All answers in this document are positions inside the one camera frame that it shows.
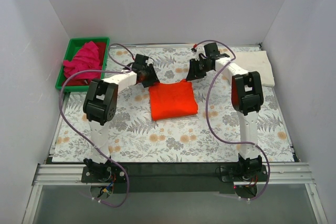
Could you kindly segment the orange t shirt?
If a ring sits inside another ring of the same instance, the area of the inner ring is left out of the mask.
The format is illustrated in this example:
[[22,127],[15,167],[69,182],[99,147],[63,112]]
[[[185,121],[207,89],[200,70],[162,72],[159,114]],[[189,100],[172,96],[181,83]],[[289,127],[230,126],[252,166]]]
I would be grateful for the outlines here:
[[154,121],[179,118],[198,113],[192,83],[157,83],[149,87],[151,117]]

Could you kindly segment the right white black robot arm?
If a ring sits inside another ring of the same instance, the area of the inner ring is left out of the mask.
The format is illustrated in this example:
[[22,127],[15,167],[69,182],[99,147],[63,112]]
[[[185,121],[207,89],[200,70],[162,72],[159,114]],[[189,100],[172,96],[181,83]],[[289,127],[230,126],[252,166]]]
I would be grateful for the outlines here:
[[262,170],[261,150],[258,148],[257,121],[259,111],[264,102],[261,77],[257,71],[249,72],[234,63],[236,56],[231,58],[221,53],[217,42],[207,40],[207,44],[195,44],[191,51],[194,58],[190,60],[187,81],[206,77],[209,71],[216,71],[231,83],[231,103],[237,112],[240,127],[240,141],[232,142],[239,145],[238,161],[230,168],[228,175],[240,177],[248,181],[257,177]]

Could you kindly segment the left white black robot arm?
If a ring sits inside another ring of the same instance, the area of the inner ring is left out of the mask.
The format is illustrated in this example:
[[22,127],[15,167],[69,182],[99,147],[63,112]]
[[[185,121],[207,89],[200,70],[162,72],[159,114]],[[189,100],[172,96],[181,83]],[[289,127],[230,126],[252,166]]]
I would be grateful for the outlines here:
[[150,57],[137,54],[133,63],[122,73],[104,79],[94,79],[89,85],[83,104],[83,111],[90,126],[93,151],[90,158],[84,159],[90,175],[100,182],[111,178],[113,170],[108,147],[110,122],[117,111],[118,94],[138,83],[151,87],[159,83]]

